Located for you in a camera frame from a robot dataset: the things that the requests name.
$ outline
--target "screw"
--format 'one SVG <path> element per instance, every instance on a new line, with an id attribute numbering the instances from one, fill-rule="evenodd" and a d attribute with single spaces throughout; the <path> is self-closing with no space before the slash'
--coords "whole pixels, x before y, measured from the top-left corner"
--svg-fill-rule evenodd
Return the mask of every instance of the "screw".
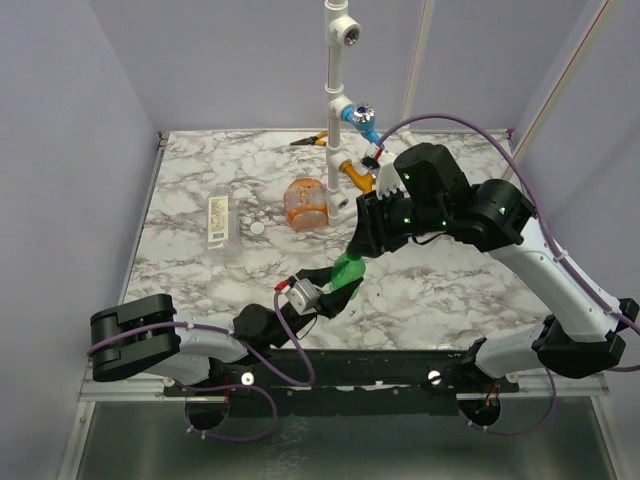
<path id="1" fill-rule="evenodd" d="M 437 370 L 431 370 L 427 375 L 427 378 L 431 382 L 431 385 L 439 385 L 442 382 L 442 375 Z"/>
<path id="2" fill-rule="evenodd" d="M 253 373 L 245 372 L 242 374 L 240 381 L 242 382 L 243 385 L 253 385 L 255 378 L 253 376 Z"/>

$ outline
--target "marble countertop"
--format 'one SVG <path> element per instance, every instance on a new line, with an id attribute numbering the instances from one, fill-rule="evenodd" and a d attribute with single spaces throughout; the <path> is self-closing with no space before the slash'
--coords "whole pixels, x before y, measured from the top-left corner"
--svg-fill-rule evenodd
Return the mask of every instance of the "marble countertop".
<path id="1" fill-rule="evenodd" d="M 309 132 L 175 132 L 160 167 L 125 301 L 168 293 L 184 313 L 233 318 L 248 303 L 270 306 L 273 286 L 301 268 L 332 265 L 355 221 L 296 233 L 282 195 L 299 174 L 326 183 L 324 148 L 290 147 Z M 418 134 L 449 147 L 472 183 L 499 176 L 503 160 L 474 134 Z M 506 136 L 497 136 L 506 147 Z M 345 133 L 357 161 L 366 141 Z M 406 146 L 397 138 L 387 148 Z M 349 196 L 358 191 L 344 177 Z M 205 200 L 215 185 L 238 200 L 241 255 L 220 265 L 205 254 Z M 253 222 L 266 229 L 250 231 Z M 307 348 L 460 349 L 481 336 L 512 333 L 547 314 L 546 307 L 502 264 L 473 247 L 439 238 L 424 247 L 367 259 L 358 296 L 333 320 L 320 318 Z"/>

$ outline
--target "white cable tie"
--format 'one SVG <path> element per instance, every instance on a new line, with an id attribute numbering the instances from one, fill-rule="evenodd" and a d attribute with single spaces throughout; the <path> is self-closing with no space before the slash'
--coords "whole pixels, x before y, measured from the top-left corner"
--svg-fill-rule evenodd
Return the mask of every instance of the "white cable tie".
<path id="1" fill-rule="evenodd" d="M 560 255 L 558 255 L 557 257 L 553 257 L 553 261 L 559 262 L 560 260 L 564 260 L 568 255 L 569 255 L 569 252 L 567 252 L 566 250 L 563 250 L 560 253 Z"/>

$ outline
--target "pipe elbow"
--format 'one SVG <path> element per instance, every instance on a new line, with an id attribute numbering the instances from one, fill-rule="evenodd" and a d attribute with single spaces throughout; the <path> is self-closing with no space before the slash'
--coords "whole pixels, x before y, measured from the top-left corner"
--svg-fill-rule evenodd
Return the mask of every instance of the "pipe elbow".
<path id="1" fill-rule="evenodd" d="M 343 163 L 340 166 L 340 171 L 347 177 L 349 177 L 356 188 L 362 193 L 366 194 L 373 191 L 373 186 L 376 183 L 376 179 L 370 173 L 360 175 L 358 172 L 356 172 L 356 169 L 353 168 L 353 164 L 351 163 L 351 161 Z"/>

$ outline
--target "white wall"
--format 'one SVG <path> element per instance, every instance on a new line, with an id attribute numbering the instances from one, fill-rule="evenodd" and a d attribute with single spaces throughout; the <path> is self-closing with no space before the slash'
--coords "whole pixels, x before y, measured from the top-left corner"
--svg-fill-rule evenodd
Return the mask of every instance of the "white wall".
<path id="1" fill-rule="evenodd" d="M 90 0 L 160 130 L 322 127 L 323 0 Z M 402 112 L 423 0 L 353 0 L 344 81 L 382 125 Z"/>
<path id="2" fill-rule="evenodd" d="M 555 236 L 618 297 L 640 300 L 640 3 L 621 0 L 523 157 Z M 623 364 L 640 362 L 625 332 Z M 640 374 L 607 374 L 623 444 L 640 471 Z"/>
<path id="3" fill-rule="evenodd" d="M 54 478 L 157 135 L 83 0 L 0 4 L 0 478 Z"/>
<path id="4" fill-rule="evenodd" d="M 436 0 L 413 113 L 515 127 L 586 3 Z"/>
<path id="5" fill-rule="evenodd" d="M 587 1 L 436 0 L 414 112 L 515 127 Z M 324 125 L 323 3 L 90 0 L 160 130 Z M 423 4 L 350 1 L 347 93 L 382 126 L 400 119 Z"/>
<path id="6" fill-rule="evenodd" d="M 567 37 L 564 40 L 564 44 L 557 51 L 555 59 L 553 63 L 545 73 L 542 81 L 538 84 L 538 89 L 536 90 L 533 97 L 531 97 L 529 104 L 525 108 L 522 116 L 518 120 L 518 124 L 513 132 L 513 140 L 514 142 L 519 142 L 522 139 L 522 136 L 526 132 L 527 128 L 534 121 L 536 115 L 538 114 L 538 110 L 544 104 L 547 99 L 547 96 L 553 90 L 556 83 L 558 82 L 558 78 L 560 74 L 564 70 L 567 62 L 571 59 L 573 52 L 576 46 L 579 44 L 582 35 L 588 29 L 591 20 L 593 19 L 596 12 L 598 12 L 600 5 L 602 4 L 602 0 L 587 0 L 582 8 L 582 12 L 578 16 L 573 28 L 569 31 Z M 613 5 L 607 6 L 607 9 L 611 9 Z M 597 31 L 590 34 L 591 38 L 595 38 L 597 36 Z"/>

